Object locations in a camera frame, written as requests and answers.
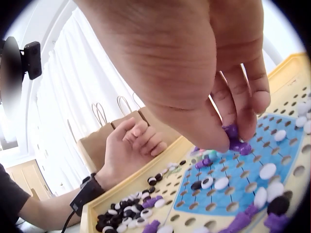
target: hand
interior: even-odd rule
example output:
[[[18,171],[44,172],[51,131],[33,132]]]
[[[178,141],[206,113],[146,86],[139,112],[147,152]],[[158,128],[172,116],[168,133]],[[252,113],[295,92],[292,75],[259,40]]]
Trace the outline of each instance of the hand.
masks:
[[[123,121],[107,138],[105,164],[96,180],[108,190],[150,162],[167,148],[153,127],[135,119]]]

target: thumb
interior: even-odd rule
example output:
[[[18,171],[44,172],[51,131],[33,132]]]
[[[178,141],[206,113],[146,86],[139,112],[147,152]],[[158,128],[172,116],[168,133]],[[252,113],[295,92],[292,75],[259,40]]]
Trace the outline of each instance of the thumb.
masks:
[[[126,133],[131,130],[135,126],[135,118],[130,118],[128,120],[123,121],[120,125],[116,127],[116,129],[112,132],[113,137],[116,140],[122,141]]]

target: hole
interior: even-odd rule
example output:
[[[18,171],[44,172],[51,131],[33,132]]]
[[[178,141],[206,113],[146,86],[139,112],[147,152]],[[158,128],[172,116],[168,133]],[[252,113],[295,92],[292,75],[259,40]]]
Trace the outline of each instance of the hole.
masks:
[[[208,197],[210,197],[210,196],[213,195],[215,192],[216,192],[216,189],[212,189],[212,190],[210,190],[206,195],[207,195]]]
[[[193,193],[192,193],[192,196],[195,197],[196,195],[198,195],[200,193],[200,190],[195,190]]]
[[[186,226],[190,226],[191,224],[193,224],[195,222],[195,218],[190,218],[185,222]]]
[[[226,211],[228,212],[234,212],[239,208],[238,202],[231,202],[227,207]]]
[[[300,166],[295,168],[293,175],[299,177],[304,173],[304,171],[305,171],[304,166],[300,165]]]
[[[274,135],[277,132],[277,129],[271,131],[271,135]]]
[[[285,192],[283,193],[283,196],[286,197],[286,198],[288,198],[289,200],[291,200],[292,197],[293,197],[293,192],[292,192],[291,190],[285,191]]]
[[[272,149],[271,154],[276,154],[279,152],[279,150],[280,150],[280,148],[276,147],[276,148]]]
[[[243,171],[242,174],[240,175],[241,178],[246,178],[249,175],[249,171]]]
[[[290,140],[289,145],[292,146],[292,145],[294,145],[297,141],[298,141],[297,138],[293,138],[293,139]]]
[[[249,183],[245,187],[245,192],[251,193],[251,192],[255,191],[256,188],[257,188],[257,183],[256,182]]]
[[[237,165],[236,165],[236,168],[239,168],[239,167],[242,167],[243,165],[244,165],[244,161],[241,161],[241,162],[239,162]]]
[[[227,188],[226,189],[226,191],[225,191],[225,195],[231,195],[231,194],[233,194],[234,193],[234,191],[235,191],[235,188],[234,187],[229,187],[229,188]]]
[[[214,220],[208,221],[207,223],[204,224],[204,226],[208,228],[209,230],[213,230],[213,228],[215,228],[216,226],[216,221]]]
[[[275,176],[272,176],[269,180],[269,184],[273,183],[273,182],[279,182],[281,181],[281,177],[279,175],[275,175]]]
[[[253,162],[258,162],[261,159],[261,155],[257,155],[254,157]]]
[[[179,219],[180,215],[176,214],[173,217],[171,217],[171,222],[174,222],[175,220]]]
[[[223,167],[222,169],[221,169],[221,171],[226,171],[227,169],[228,169],[229,167]]]
[[[209,205],[205,208],[205,210],[206,210],[206,211],[213,211],[215,208],[216,208],[216,204],[212,202],[211,204],[209,204]]]
[[[169,200],[169,201],[167,201],[166,203],[165,203],[165,205],[169,205],[169,204],[171,204],[173,201],[172,200]]]
[[[184,201],[180,201],[176,204],[176,207],[181,207],[185,202]]]
[[[270,141],[265,142],[265,143],[263,144],[263,148],[265,148],[265,147],[267,147],[267,146],[269,146],[269,145],[270,145]]]
[[[302,152],[302,153],[310,153],[310,151],[311,151],[311,145],[310,145],[310,144],[305,145],[305,146],[301,149],[301,152]]]
[[[194,208],[196,208],[198,205],[199,205],[199,203],[197,203],[197,202],[192,203],[192,204],[189,206],[189,209],[194,209]]]

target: paper bag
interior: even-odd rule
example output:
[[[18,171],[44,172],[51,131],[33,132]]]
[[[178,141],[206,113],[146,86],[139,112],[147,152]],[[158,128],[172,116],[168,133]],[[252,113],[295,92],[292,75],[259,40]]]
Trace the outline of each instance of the paper bag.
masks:
[[[96,132],[91,133],[77,142],[77,147],[91,173],[98,172],[103,167],[105,162],[106,140],[114,130],[112,125],[107,123],[104,109],[100,103],[92,104],[92,111],[101,127]]]

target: black cable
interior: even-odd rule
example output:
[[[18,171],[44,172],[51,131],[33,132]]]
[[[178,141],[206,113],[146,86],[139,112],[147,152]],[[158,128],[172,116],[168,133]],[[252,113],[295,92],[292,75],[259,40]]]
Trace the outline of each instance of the black cable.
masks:
[[[64,224],[64,227],[63,227],[61,233],[64,233],[64,232],[65,232],[65,230],[66,230],[66,228],[67,228],[67,225],[68,225],[70,219],[73,217],[74,214],[75,214],[75,212],[72,211],[71,214],[68,216],[68,218],[67,218],[67,220],[66,220],[66,222],[65,222],[65,224]]]

